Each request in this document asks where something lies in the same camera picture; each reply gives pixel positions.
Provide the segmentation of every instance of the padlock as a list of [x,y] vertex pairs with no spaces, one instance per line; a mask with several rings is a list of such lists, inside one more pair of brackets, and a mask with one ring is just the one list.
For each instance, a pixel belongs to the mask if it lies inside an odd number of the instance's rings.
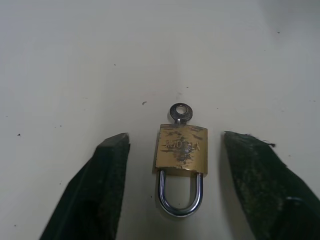
[[[175,217],[193,214],[203,198],[203,177],[208,173],[208,130],[187,125],[193,111],[185,103],[176,103],[170,108],[174,124],[162,124],[159,131],[155,168],[158,169],[158,198],[165,212]],[[186,208],[171,206],[165,196],[166,174],[196,179],[196,194]]]

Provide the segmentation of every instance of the padlock body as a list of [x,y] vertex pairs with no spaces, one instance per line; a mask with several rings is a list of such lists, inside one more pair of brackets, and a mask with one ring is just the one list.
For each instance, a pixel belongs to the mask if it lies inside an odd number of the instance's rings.
[[187,124],[160,126],[155,167],[166,173],[189,176],[208,173],[208,130]]

